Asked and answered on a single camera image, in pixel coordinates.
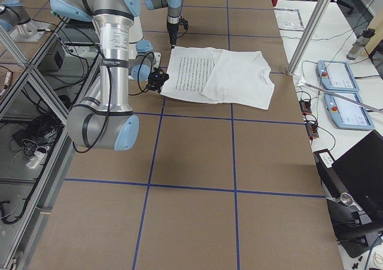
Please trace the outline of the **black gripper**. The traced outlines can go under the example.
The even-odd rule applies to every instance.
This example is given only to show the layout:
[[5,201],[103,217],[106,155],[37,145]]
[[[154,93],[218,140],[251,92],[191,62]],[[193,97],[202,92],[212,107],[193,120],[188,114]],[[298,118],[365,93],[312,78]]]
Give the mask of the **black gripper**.
[[167,31],[169,34],[169,42],[171,45],[171,48],[174,48],[177,44],[177,38],[178,38],[178,30],[180,26],[184,27],[184,30],[187,31],[189,29],[189,22],[182,16],[178,17],[167,17]]
[[148,83],[145,88],[160,93],[167,80],[169,80],[169,75],[162,68],[154,68],[154,71],[148,76]]

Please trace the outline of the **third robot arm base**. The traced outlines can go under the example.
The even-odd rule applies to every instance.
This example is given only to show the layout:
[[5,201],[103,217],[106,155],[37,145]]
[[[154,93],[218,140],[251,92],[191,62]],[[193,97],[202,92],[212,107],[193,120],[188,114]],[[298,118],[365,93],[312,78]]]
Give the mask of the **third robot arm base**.
[[4,0],[1,2],[1,27],[15,42],[37,43],[51,29],[51,24],[32,20],[19,0]]

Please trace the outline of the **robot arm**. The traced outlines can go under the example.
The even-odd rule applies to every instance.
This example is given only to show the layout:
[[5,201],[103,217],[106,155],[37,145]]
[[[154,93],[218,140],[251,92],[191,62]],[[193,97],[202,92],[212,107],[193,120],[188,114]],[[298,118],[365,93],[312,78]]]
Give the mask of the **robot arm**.
[[166,27],[169,43],[171,48],[174,48],[177,39],[181,38],[189,29],[188,20],[181,15],[181,0],[145,0],[145,5],[148,10],[167,9]]
[[139,118],[128,102],[129,30],[141,14],[141,1],[50,0],[50,6],[60,16],[92,22],[99,38],[100,76],[73,106],[66,123],[75,150],[131,149]]

